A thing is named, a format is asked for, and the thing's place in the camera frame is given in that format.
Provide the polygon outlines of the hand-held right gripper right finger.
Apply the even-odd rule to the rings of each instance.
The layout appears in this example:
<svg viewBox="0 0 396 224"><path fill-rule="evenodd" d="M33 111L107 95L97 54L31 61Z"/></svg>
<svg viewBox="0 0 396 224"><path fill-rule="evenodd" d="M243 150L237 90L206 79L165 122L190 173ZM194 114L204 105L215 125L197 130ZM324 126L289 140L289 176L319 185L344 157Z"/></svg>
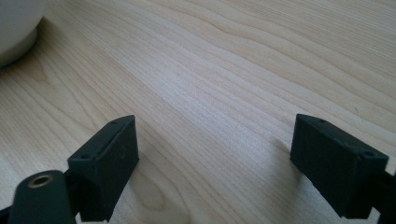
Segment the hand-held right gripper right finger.
<svg viewBox="0 0 396 224"><path fill-rule="evenodd" d="M340 217L389 218L389 157L330 122L298 114L290 160Z"/></svg>

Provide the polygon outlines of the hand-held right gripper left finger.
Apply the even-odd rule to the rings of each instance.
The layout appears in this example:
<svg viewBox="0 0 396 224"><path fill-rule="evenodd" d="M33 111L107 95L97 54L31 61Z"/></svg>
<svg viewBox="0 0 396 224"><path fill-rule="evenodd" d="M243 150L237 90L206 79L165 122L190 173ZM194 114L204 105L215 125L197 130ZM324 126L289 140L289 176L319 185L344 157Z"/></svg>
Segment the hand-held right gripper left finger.
<svg viewBox="0 0 396 224"><path fill-rule="evenodd" d="M83 221L109 221L138 164L135 116L114 119L67 159Z"/></svg>

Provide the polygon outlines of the white bowl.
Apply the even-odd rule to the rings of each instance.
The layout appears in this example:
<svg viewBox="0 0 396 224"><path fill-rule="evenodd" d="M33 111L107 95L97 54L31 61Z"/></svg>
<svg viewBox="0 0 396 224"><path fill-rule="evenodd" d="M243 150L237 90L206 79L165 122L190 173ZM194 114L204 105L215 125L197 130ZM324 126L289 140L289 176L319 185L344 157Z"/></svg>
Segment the white bowl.
<svg viewBox="0 0 396 224"><path fill-rule="evenodd" d="M0 0L0 68L17 61L35 43L48 0Z"/></svg>

